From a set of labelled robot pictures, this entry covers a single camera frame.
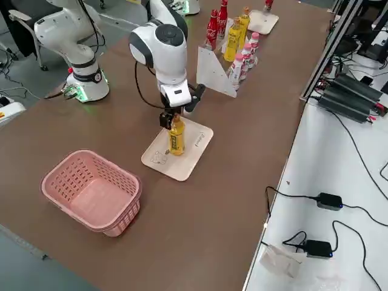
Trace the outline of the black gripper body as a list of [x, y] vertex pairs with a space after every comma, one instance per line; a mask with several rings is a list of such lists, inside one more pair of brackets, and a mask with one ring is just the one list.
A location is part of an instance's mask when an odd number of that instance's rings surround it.
[[160, 116], [181, 116], [184, 111], [184, 106], [172, 107], [168, 102], [163, 104], [164, 110], [161, 112]]

